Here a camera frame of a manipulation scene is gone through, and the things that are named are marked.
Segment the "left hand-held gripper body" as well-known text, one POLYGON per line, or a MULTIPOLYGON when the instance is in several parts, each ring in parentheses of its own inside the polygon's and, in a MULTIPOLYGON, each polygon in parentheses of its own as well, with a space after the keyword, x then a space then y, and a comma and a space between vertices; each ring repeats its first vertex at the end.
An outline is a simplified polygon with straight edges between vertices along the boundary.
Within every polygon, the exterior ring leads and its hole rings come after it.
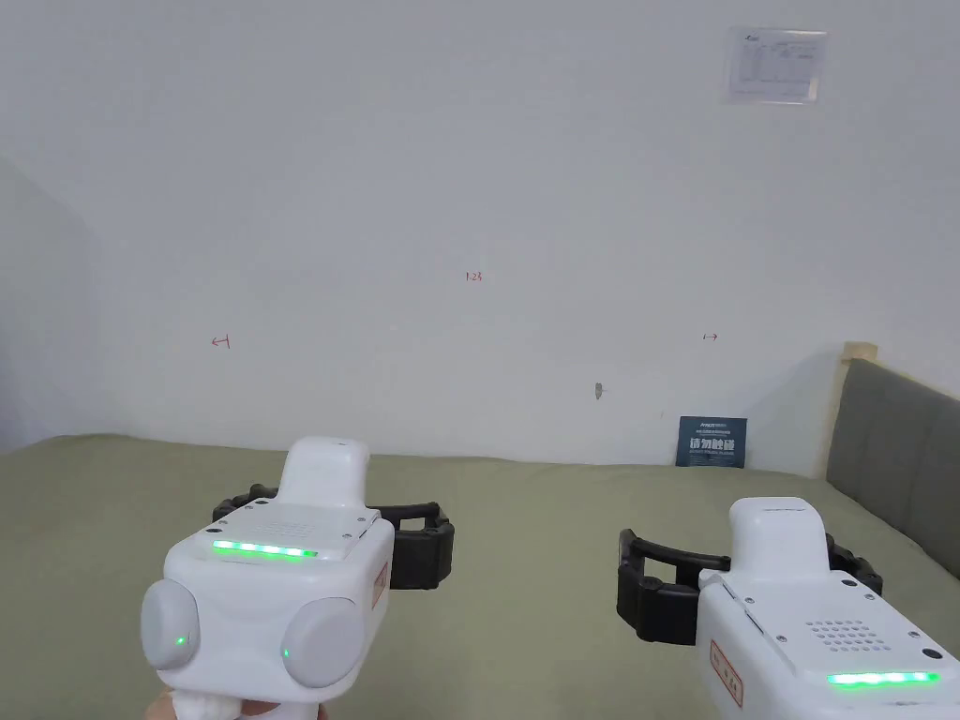
POLYGON ((395 530, 365 503, 369 453, 310 437, 277 495, 174 545, 142 601, 149 665, 178 719, 314 719, 348 692, 388 606, 395 530))

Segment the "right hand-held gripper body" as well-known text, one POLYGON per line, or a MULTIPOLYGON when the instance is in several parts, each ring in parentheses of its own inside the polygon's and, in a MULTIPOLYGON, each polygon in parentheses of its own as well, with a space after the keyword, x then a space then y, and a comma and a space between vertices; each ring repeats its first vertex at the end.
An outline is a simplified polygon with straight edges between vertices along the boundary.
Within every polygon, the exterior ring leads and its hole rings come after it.
POLYGON ((727 571, 698 586, 698 669, 722 719, 955 719, 959 664, 851 574, 798 498, 729 511, 727 571))

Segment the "person's left hand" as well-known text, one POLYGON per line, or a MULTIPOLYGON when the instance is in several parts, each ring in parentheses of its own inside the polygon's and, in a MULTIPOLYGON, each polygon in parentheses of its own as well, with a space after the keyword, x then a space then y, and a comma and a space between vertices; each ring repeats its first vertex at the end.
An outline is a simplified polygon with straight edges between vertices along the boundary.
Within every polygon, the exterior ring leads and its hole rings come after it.
MULTIPOLYGON (((277 707, 278 705, 275 703, 256 701, 256 699, 244 699, 241 714, 246 718, 269 717, 273 719, 276 715, 275 710, 277 707)), ((142 718, 149 720, 176 719, 177 715, 173 707, 173 691, 170 688, 165 688, 147 707, 142 718)))

